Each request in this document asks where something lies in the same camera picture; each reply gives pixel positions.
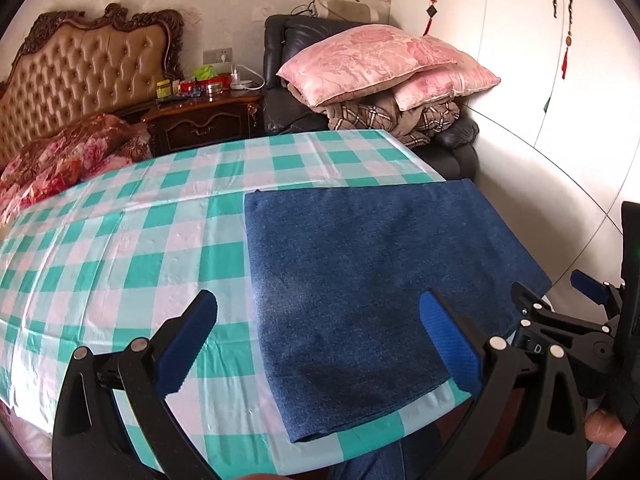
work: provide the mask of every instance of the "folded blue fabric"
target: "folded blue fabric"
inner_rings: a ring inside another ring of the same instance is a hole
[[[420,323],[438,290],[488,335],[511,284],[551,286],[471,181],[292,189],[244,199],[258,342],[292,442],[391,413],[449,377]]]

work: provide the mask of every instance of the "nightstand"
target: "nightstand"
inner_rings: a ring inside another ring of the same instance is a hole
[[[154,155],[264,135],[260,92],[224,91],[212,97],[154,105],[143,117],[152,127]]]

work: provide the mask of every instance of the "tufted leather headboard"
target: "tufted leather headboard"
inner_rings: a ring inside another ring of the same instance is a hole
[[[184,22],[176,10],[135,14],[109,4],[41,14],[0,83],[0,167],[30,140],[49,137],[96,112],[149,102],[156,83],[182,79]]]

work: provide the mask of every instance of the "metal pin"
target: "metal pin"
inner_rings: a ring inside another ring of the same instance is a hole
[[[147,344],[148,340],[146,338],[139,337],[131,342],[131,349],[134,352],[142,352],[146,348]]]
[[[562,350],[562,347],[558,345],[551,345],[549,347],[549,353],[558,359],[564,357],[564,350]]]
[[[74,350],[74,359],[78,361],[86,357],[86,346],[79,346]]]
[[[494,335],[491,339],[489,339],[489,345],[494,350],[504,350],[505,348],[507,348],[507,342],[497,335]]]

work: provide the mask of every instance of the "carved wooden frame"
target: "carved wooden frame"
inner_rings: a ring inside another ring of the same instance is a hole
[[[111,25],[121,32],[131,32],[137,28],[160,25],[166,35],[166,47],[162,58],[162,71],[168,79],[183,79],[178,56],[182,48],[182,30],[184,20],[177,10],[164,9],[157,12],[139,12],[127,20],[129,9],[120,4],[109,4],[104,9],[104,16],[94,20],[84,16],[84,10],[60,10],[44,12],[37,17],[29,34],[18,49],[14,62],[11,65],[11,73],[7,82],[0,82],[0,98],[14,74],[15,67],[22,56],[34,54],[39,51],[62,25],[71,25],[82,30],[95,30],[96,28]]]

